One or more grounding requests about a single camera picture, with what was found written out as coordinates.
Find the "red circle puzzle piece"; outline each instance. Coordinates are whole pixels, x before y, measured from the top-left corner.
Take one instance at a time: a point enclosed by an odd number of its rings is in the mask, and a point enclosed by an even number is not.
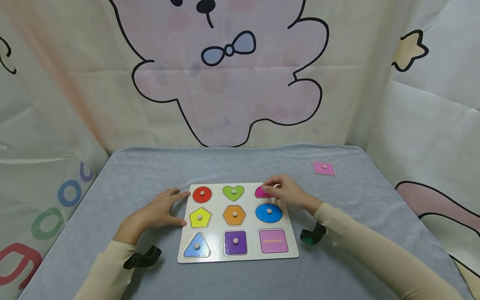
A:
[[[201,186],[193,192],[193,200],[197,203],[205,203],[212,198],[212,191],[206,186]]]

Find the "blue bow tie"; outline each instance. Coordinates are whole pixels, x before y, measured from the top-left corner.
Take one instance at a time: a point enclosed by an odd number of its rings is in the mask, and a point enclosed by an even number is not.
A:
[[[233,56],[233,54],[252,54],[257,48],[257,41],[251,31],[242,31],[237,35],[231,44],[225,47],[208,47],[202,51],[202,61],[207,66],[213,67],[222,62],[225,56]]]

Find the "wooden shape puzzle board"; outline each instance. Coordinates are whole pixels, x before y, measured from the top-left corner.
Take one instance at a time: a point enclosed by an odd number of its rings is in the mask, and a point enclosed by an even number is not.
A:
[[[193,184],[179,263],[299,256],[286,205],[258,183]]]

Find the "printed backdrop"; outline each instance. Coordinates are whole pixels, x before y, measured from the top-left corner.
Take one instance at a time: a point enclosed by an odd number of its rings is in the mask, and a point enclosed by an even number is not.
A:
[[[0,7],[2,300],[25,288],[107,158]]]
[[[480,299],[480,2],[419,0],[368,155]]]
[[[344,144],[395,3],[2,2],[109,153]]]

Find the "pink rectangle puzzle piece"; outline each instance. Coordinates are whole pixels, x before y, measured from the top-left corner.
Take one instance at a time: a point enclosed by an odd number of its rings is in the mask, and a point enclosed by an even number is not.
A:
[[[283,229],[260,230],[262,253],[288,252],[287,238]]]
[[[335,176],[335,169],[331,163],[325,163],[322,161],[313,162],[313,171],[316,174]]]

